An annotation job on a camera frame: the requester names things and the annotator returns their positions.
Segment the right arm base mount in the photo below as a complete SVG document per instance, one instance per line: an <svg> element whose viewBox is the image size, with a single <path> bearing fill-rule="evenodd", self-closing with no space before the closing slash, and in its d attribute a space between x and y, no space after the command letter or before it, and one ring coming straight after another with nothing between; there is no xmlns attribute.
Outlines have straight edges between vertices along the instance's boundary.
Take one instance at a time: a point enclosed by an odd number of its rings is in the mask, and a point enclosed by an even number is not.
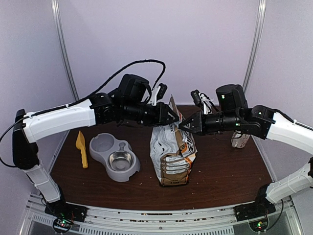
<svg viewBox="0 0 313 235"><path fill-rule="evenodd" d="M272 203L265 202L252 202L234 207L234 213L238 222L266 216L274 212L276 212L275 206Z"/></svg>

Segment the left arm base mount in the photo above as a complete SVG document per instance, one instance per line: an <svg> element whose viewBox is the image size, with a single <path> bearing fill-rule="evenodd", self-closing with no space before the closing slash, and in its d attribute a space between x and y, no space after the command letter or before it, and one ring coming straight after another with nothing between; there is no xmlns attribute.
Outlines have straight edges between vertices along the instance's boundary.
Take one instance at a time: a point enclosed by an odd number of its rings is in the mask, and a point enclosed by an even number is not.
<svg viewBox="0 0 313 235"><path fill-rule="evenodd" d="M65 201L47 203L45 207L45 213L53 215L58 219L65 219L70 222L84 222L87 210L88 208L85 206L69 204Z"/></svg>

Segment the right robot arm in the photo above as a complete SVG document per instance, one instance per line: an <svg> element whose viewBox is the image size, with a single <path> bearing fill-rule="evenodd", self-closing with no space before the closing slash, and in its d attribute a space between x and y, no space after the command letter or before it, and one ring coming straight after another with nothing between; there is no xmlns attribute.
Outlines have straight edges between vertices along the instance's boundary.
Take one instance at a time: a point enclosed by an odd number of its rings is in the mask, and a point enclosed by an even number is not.
<svg viewBox="0 0 313 235"><path fill-rule="evenodd" d="M217 134L224 131L239 131L261 139L280 141L312 154L313 129L291 119L278 109L263 105L249 108L243 87L239 84L223 85L216 89L220 111L210 114L198 111L179 124L181 130L194 135ZM261 216L281 199L313 185L313 161L274 183L259 189L251 212Z"/></svg>

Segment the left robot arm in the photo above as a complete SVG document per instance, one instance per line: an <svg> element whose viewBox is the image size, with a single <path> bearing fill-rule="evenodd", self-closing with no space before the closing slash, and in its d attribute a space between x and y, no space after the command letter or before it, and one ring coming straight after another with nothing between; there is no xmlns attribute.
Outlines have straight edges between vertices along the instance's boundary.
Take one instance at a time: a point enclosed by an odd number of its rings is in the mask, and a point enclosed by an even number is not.
<svg viewBox="0 0 313 235"><path fill-rule="evenodd" d="M62 198L60 187L42 167L36 142L45 137L80 127L91 127L112 121L136 121L144 126L161 126L177 122L178 115L161 102L167 86L151 88L149 81L134 74L126 74L117 88L109 93L91 94L85 100L53 109L16 113L12 134L14 165L25 172L44 196L51 209L66 217L70 206Z"/></svg>

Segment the dog food bag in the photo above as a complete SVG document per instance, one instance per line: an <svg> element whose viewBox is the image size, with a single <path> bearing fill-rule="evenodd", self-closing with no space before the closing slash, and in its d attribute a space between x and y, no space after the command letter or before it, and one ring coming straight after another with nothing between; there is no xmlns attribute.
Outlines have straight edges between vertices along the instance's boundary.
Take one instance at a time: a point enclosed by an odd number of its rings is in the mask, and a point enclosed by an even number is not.
<svg viewBox="0 0 313 235"><path fill-rule="evenodd" d="M173 97L169 100L169 106L179 120L166 126L154 127L150 140L150 157L162 187L187 184L197 153L193 135L179 129L184 117Z"/></svg>

